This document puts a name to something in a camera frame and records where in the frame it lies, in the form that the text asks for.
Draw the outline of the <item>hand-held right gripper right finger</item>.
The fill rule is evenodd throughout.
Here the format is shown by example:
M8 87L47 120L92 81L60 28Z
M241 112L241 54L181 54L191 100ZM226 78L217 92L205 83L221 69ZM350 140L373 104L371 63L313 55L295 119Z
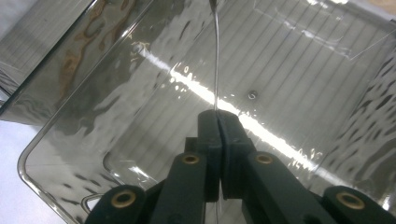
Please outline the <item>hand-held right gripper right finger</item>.
M244 193L244 168L246 157L254 146L239 118L225 110L217 112L222 143L221 186L223 198L241 199Z

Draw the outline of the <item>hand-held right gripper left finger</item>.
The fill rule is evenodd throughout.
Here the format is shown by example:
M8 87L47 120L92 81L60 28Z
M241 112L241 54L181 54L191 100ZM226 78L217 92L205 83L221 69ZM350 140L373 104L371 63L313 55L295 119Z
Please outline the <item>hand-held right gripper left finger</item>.
M198 115L196 137L187 137L185 151L206 157L205 200L214 203L219 199L219 181L222 143L217 112L209 109Z

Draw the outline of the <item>knife with wooden handle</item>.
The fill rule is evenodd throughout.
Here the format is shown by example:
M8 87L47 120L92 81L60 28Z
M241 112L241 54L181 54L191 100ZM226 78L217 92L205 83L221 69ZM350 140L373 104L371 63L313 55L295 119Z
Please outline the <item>knife with wooden handle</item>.
M215 34L215 68L214 68L214 110L219 110L219 13L217 10L218 1L208 0L213 15Z

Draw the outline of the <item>grey transparent plastic bin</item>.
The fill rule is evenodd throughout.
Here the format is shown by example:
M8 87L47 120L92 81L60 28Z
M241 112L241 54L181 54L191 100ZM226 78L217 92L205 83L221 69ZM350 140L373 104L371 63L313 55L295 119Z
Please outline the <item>grey transparent plastic bin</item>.
M83 17L95 0L34 0L26 14L0 39L0 91L9 95L10 105L32 88L30 95L45 100L60 96L55 72L38 75L57 44Z
M60 96L0 101L39 128L22 181L70 224L396 224L396 0L217 1L219 110L254 146L241 199L221 165L207 202L185 151L214 109L208 0L95 0L38 70Z

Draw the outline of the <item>white table mat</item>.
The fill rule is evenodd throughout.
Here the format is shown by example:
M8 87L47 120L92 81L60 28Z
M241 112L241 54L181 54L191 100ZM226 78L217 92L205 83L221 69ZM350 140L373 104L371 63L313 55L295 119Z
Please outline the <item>white table mat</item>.
M19 177L19 157L38 131L0 120L0 224L66 224Z

